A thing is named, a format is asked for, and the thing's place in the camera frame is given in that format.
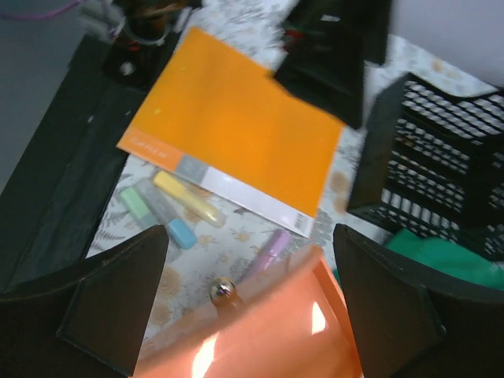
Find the blue highlighter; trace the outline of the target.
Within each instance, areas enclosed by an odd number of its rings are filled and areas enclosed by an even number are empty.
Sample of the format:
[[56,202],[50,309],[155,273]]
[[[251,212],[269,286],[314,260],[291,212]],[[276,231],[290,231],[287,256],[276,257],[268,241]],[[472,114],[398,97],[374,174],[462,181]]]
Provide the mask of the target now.
[[170,221],[169,234],[175,240],[176,244],[184,250],[191,249],[197,243],[197,238],[193,231],[178,218]]

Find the white drawer organizer box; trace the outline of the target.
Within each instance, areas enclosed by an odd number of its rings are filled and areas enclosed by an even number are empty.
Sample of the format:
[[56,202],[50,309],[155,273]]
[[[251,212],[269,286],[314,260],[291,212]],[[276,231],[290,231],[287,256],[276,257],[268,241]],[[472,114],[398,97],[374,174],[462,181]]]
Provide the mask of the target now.
[[343,293],[307,245],[208,303],[141,349],[137,377],[359,377]]

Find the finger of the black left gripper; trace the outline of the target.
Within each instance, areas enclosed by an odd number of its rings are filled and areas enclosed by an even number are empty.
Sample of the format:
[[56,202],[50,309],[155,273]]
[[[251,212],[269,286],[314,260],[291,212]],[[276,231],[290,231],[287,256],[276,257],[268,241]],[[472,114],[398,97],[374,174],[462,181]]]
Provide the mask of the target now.
[[291,95],[337,117],[363,125],[364,67],[360,40],[297,40],[273,78]]

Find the purple highlighter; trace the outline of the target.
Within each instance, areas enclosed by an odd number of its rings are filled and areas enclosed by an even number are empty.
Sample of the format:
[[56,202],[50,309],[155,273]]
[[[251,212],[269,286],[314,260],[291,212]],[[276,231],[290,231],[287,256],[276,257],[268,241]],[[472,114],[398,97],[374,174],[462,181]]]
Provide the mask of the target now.
[[286,249],[290,241],[291,235],[287,231],[275,230],[239,280],[245,280],[267,269]]

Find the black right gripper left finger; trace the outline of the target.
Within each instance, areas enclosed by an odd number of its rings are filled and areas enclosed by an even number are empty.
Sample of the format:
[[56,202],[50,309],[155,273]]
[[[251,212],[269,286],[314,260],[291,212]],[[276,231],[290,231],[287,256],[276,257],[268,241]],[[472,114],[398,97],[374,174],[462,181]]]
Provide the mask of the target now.
[[1,294],[3,377],[130,377],[165,265],[155,225]]

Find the green highlighter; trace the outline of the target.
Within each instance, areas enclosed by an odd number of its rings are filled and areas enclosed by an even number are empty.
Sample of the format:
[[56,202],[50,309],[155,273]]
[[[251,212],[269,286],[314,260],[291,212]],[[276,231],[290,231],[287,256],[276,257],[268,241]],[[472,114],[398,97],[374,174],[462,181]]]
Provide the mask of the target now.
[[119,193],[119,198],[141,228],[147,229],[158,223],[157,218],[134,187],[125,188]]

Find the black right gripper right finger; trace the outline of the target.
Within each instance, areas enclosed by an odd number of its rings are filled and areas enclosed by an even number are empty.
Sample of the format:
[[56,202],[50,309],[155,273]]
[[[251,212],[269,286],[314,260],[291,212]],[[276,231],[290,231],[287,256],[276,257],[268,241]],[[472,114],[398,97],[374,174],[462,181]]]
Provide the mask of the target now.
[[333,249],[366,377],[501,377],[503,292],[337,224]]

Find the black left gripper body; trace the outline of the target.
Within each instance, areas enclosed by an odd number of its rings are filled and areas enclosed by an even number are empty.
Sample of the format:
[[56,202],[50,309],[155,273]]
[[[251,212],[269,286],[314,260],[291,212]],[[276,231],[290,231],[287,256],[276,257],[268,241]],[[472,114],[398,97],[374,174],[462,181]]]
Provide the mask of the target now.
[[287,34],[320,41],[348,33],[362,44],[366,61],[383,65],[393,5],[392,0],[297,1],[281,27]]

